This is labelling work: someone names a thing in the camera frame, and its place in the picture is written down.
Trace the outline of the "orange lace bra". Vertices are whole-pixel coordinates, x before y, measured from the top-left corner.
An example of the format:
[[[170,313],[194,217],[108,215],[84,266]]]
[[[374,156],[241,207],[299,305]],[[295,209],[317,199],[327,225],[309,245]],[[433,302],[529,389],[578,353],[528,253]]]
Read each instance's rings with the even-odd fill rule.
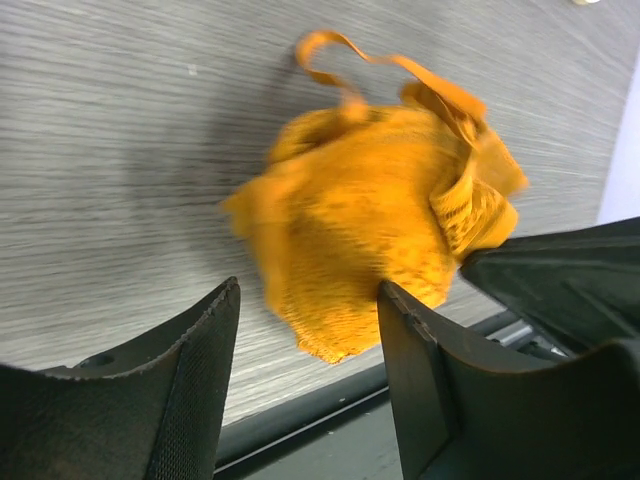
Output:
[[[316,82],[339,88],[342,103],[288,123],[265,171],[223,208],[258,266],[268,308],[302,351],[336,364],[379,343],[380,282],[442,305],[463,260],[512,234],[510,197],[528,181],[479,99],[390,55],[412,80],[398,104],[370,105],[313,67],[332,44],[348,39],[314,31],[296,58]]]

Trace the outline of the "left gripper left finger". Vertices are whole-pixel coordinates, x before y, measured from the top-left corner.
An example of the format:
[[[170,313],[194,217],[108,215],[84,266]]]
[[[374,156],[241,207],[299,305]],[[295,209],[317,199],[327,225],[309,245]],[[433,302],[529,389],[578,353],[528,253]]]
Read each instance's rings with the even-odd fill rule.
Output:
[[[239,323],[229,278],[73,367],[1,368],[5,479],[210,479]]]

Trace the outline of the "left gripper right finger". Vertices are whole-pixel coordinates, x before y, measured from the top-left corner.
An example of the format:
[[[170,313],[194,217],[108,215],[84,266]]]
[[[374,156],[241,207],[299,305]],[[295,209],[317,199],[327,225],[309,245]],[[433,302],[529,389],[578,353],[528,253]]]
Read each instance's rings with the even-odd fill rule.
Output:
[[[635,479],[639,344],[552,362],[383,283],[378,318],[406,479]]]

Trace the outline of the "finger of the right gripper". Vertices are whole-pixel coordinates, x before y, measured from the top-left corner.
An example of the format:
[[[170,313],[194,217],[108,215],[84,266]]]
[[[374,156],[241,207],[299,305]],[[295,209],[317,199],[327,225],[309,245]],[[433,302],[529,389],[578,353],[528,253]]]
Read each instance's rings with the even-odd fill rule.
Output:
[[[512,238],[460,273],[570,356],[639,336],[637,218]]]

